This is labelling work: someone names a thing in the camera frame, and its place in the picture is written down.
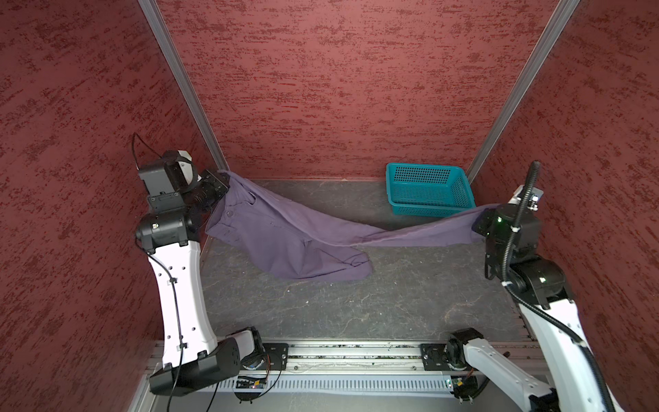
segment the aluminum frame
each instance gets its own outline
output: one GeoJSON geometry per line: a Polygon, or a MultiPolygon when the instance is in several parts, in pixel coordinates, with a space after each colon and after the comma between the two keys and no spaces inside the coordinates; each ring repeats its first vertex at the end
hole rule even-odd
{"type": "Polygon", "coordinates": [[[481,145],[476,157],[474,157],[474,160],[471,162],[467,170],[467,180],[469,180],[470,184],[474,181],[476,175],[478,175],[480,168],[485,164],[494,145],[497,140],[499,140],[505,127],[508,125],[513,113],[517,110],[519,102],[522,101],[522,98],[527,93],[535,76],[538,74],[538,71],[540,71],[540,67],[542,67],[545,59],[554,47],[556,40],[558,40],[563,32],[567,21],[574,13],[578,4],[579,0],[560,0],[558,5],[556,5],[554,12],[540,35],[540,38],[538,38],[538,42],[533,48],[529,59],[519,73],[517,81],[515,82],[513,89],[510,91],[510,95],[508,95],[508,99],[506,99],[503,104],[490,132],[486,136],[485,141],[481,145]]]}
{"type": "Polygon", "coordinates": [[[146,20],[149,22],[151,31],[154,33],[154,36],[158,41],[160,49],[165,55],[167,64],[169,65],[172,74],[174,74],[176,83],[178,83],[179,88],[181,89],[183,98],[190,108],[190,112],[197,123],[197,127],[206,141],[206,146],[208,147],[217,168],[220,170],[229,170],[229,164],[224,158],[222,149],[217,142],[215,132],[208,122],[204,108],[199,101],[197,93],[194,91],[194,86],[188,77],[188,73],[185,71],[185,66],[183,66],[181,57],[176,50],[176,46],[174,46],[174,41],[169,35],[169,30],[167,29],[167,25],[160,13],[156,0],[138,0],[138,2],[140,3],[140,7],[142,7],[142,12],[146,17],[146,20]]]}

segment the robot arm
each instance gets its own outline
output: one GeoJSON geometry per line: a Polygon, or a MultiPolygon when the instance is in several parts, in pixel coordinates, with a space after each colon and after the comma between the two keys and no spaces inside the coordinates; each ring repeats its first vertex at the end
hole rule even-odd
{"type": "Polygon", "coordinates": [[[612,409],[621,411],[608,387],[603,384],[606,389],[602,391],[602,385],[598,385],[597,366],[586,357],[589,350],[584,348],[588,348],[588,343],[565,274],[557,264],[536,254],[540,220],[533,212],[543,194],[533,187],[538,170],[539,162],[529,169],[526,201],[521,200],[524,186],[519,187],[509,204],[485,211],[473,230],[486,238],[486,279],[498,277],[513,297],[524,303],[520,304],[521,312],[540,343],[556,389],[551,390],[525,374],[482,336],[465,339],[464,331],[458,331],[449,342],[448,353],[454,354],[453,362],[464,359],[481,370],[523,411],[551,407],[600,412],[611,409],[606,407],[609,399],[612,409]],[[550,323],[547,315],[557,320],[563,330],[550,323]]]}
{"type": "Polygon", "coordinates": [[[228,191],[229,177],[197,173],[183,151],[165,152],[139,174],[150,213],[140,221],[136,239],[154,269],[165,326],[163,368],[149,383],[154,394],[183,396],[238,375],[241,360],[264,350],[254,328],[218,343],[206,313],[199,272],[201,215],[228,191]]]}

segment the cloth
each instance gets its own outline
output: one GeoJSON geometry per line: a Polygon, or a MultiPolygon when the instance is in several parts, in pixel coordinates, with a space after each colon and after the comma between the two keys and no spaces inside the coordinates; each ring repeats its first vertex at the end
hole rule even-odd
{"type": "Polygon", "coordinates": [[[307,208],[226,171],[231,188],[206,233],[244,250],[264,272],[287,279],[358,280],[373,267],[355,246],[442,247],[473,243],[471,225],[486,205],[414,227],[386,231],[307,208]]]}

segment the teal plastic basket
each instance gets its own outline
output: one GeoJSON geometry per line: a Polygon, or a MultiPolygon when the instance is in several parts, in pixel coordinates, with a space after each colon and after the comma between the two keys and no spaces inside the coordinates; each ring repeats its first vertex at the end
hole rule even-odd
{"type": "Polygon", "coordinates": [[[476,207],[467,176],[457,166],[389,163],[387,196],[397,215],[445,218],[476,207]]]}

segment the black cable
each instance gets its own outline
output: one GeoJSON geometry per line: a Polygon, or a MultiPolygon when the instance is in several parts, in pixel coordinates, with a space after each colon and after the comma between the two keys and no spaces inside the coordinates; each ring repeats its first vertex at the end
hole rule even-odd
{"type": "Polygon", "coordinates": [[[213,399],[215,399],[215,394],[217,393],[217,387],[219,386],[219,382],[215,385],[215,390],[213,391],[213,397],[210,398],[210,403],[208,404],[208,407],[206,408],[206,412],[210,411],[210,405],[213,404],[213,399]]]}
{"type": "Polygon", "coordinates": [[[149,146],[148,144],[146,144],[146,142],[144,140],[142,140],[142,138],[140,137],[139,134],[133,133],[130,137],[131,137],[130,150],[132,152],[132,159],[135,161],[135,169],[137,169],[137,170],[140,169],[140,166],[137,164],[137,155],[135,154],[135,138],[140,139],[142,144],[145,145],[147,147],[147,149],[151,150],[157,157],[162,158],[161,155],[159,155],[155,150],[153,150],[151,148],[151,146],[149,146]]]}
{"type": "Polygon", "coordinates": [[[509,269],[508,262],[510,259],[510,253],[513,248],[513,243],[515,241],[515,234],[519,231],[519,222],[521,221],[522,213],[527,208],[527,204],[529,203],[529,199],[531,197],[536,180],[538,179],[539,173],[540,173],[540,162],[534,160],[531,163],[531,166],[529,167],[529,172],[527,173],[527,179],[524,184],[524,191],[522,192],[523,194],[517,205],[517,213],[515,214],[515,218],[513,219],[513,223],[511,224],[510,236],[508,237],[508,242],[506,242],[505,244],[503,255],[501,257],[501,284],[503,285],[505,290],[507,290],[508,293],[510,293],[513,299],[517,301],[520,305],[523,305],[531,312],[535,313],[542,319],[545,319],[547,322],[554,325],[556,328],[558,328],[563,333],[568,335],[570,339],[572,339],[572,342],[575,345],[579,346],[579,349],[581,350],[581,353],[583,353],[583,355],[586,357],[586,361],[588,362],[593,377],[595,378],[595,382],[597,383],[597,387],[600,390],[600,395],[602,396],[602,401],[604,402],[604,406],[606,410],[608,412],[614,412],[615,410],[614,403],[611,399],[611,395],[609,394],[609,389],[604,381],[604,375],[602,374],[600,367],[597,365],[595,356],[592,354],[592,352],[586,345],[586,342],[583,339],[581,339],[581,336],[579,336],[572,329],[568,328],[565,324],[560,322],[558,319],[554,318],[553,316],[547,314],[546,312],[536,308],[535,305],[532,305],[526,302],[524,299],[522,299],[513,290],[512,283],[508,281],[508,269],[509,269]]]}
{"type": "Polygon", "coordinates": [[[275,383],[273,383],[272,386],[270,386],[266,391],[262,392],[261,394],[259,394],[259,396],[257,396],[256,398],[254,398],[252,400],[256,400],[256,399],[262,397],[263,395],[265,395],[266,393],[270,392],[270,390],[277,385],[277,382],[279,382],[279,378],[281,378],[281,371],[282,371],[282,369],[284,369],[284,362],[278,356],[275,356],[275,358],[279,359],[279,374],[277,375],[277,379],[275,379],[275,383]]]}
{"type": "Polygon", "coordinates": [[[480,384],[480,386],[478,387],[478,389],[476,390],[476,392],[474,392],[474,394],[471,396],[471,399],[475,399],[475,398],[477,398],[478,395],[480,395],[480,394],[483,392],[483,390],[484,390],[485,387],[488,385],[488,383],[490,383],[490,379],[489,379],[487,376],[485,376],[485,379],[483,380],[483,383],[480,384]]]}
{"type": "Polygon", "coordinates": [[[151,260],[153,260],[155,263],[159,264],[163,270],[165,270],[165,273],[167,276],[169,276],[169,283],[171,284],[171,290],[174,293],[174,307],[176,309],[176,323],[179,327],[179,348],[181,348],[181,358],[179,359],[179,368],[176,370],[176,377],[174,378],[174,384],[171,387],[171,392],[169,393],[169,399],[167,400],[167,412],[169,412],[169,406],[171,405],[171,398],[174,396],[174,389],[176,389],[176,384],[179,383],[179,377],[181,375],[181,367],[183,366],[183,335],[181,333],[181,317],[179,316],[179,301],[176,297],[176,287],[174,284],[176,283],[176,280],[172,277],[171,273],[169,273],[169,270],[160,263],[160,261],[156,260],[153,256],[149,254],[144,248],[142,248],[138,243],[137,243],[137,238],[135,238],[135,246],[138,247],[144,254],[151,260]]]}

